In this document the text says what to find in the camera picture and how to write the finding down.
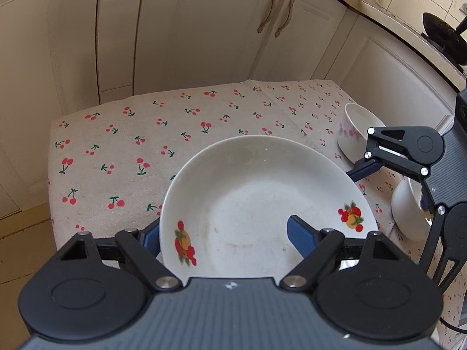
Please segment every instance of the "gold handle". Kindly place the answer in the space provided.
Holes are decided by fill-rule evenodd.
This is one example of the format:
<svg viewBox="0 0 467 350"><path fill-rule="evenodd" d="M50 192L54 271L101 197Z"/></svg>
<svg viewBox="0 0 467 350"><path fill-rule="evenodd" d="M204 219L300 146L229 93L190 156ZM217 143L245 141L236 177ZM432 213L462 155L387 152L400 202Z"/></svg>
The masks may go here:
<svg viewBox="0 0 467 350"><path fill-rule="evenodd" d="M274 36L277 38L279 35L281 35L281 31L285 29L285 27L290 23L290 20L292 20L292 7L293 3L295 0L290 0L289 1L289 15L287 16L287 19L285 20L284 24L276 30L276 33Z"/></svg>
<svg viewBox="0 0 467 350"><path fill-rule="evenodd" d="M269 14L268 16L264 19L263 22L261 22L260 24L260 27L258 28L258 34L260 32L263 31L264 27L266 26L266 24L271 20L272 18L272 14L274 13L274 9L275 9L275 6L274 6L274 3L276 2L276 0L271 0L271 10L269 11Z"/></svg>

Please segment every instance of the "countertop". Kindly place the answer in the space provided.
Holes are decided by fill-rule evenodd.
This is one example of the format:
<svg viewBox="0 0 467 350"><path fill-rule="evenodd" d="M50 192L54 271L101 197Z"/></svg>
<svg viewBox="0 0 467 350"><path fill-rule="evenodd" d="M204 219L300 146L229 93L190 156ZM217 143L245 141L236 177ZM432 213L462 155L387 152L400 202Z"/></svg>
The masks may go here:
<svg viewBox="0 0 467 350"><path fill-rule="evenodd" d="M449 60L447 60L436 48L428 43L419 33L408 27L385 10L375 7L363 0L342 0L359 14L370 18L375 23L384 27L394 36L399 37L407 45L419 52L435 69L444 75L459 91L466 87L466 77Z"/></svg>

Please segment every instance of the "tablecloth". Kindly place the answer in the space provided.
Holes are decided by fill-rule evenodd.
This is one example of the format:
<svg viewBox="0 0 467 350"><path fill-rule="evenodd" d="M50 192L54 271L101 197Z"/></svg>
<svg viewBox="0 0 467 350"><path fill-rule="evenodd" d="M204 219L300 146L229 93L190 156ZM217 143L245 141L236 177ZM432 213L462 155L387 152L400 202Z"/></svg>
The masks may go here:
<svg viewBox="0 0 467 350"><path fill-rule="evenodd" d="M347 171L352 164L337 145L337 133L348 102L352 98L330 80L247 80L137 95L67 115L50 131L49 198L57 246L81 230L111 237L127 227L144 228L160 215L183 164L232 136L292 139ZM424 244L405 238L391 215L392 191L401 179L383 168L357 185L378 228L418 261ZM444 295L443 317L455 325L466 290L463 274ZM454 333L441 324L438 329L442 346L449 348Z"/></svg>

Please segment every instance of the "tile floor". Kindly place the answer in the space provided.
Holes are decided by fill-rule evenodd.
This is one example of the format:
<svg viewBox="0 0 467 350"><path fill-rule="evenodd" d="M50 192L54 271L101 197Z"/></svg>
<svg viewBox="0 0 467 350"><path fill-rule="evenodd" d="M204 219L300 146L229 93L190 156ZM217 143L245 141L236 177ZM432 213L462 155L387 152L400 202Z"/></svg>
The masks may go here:
<svg viewBox="0 0 467 350"><path fill-rule="evenodd" d="M55 252L48 204L0 220L0 349L17 349L29 333L17 309L22 287Z"/></svg>

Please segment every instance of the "gray ribbed panel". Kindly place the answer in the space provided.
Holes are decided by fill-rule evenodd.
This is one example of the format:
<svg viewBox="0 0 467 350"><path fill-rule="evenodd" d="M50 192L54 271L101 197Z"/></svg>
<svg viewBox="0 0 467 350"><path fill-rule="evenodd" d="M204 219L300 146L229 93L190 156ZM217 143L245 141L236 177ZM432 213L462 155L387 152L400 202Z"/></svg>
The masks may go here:
<svg viewBox="0 0 467 350"><path fill-rule="evenodd" d="M229 289L226 284L238 286ZM435 350L429 338L379 346L357 342L327 325L306 295L279 290L272 279L193 279L178 293L156 296L144 316L93 344L33 338L23 350Z"/></svg>
<svg viewBox="0 0 467 350"><path fill-rule="evenodd" d="M444 203L452 207L467 201L467 135L461 124L455 121L444 141L443 159L431 167L431 175L426 181L435 205Z"/></svg>

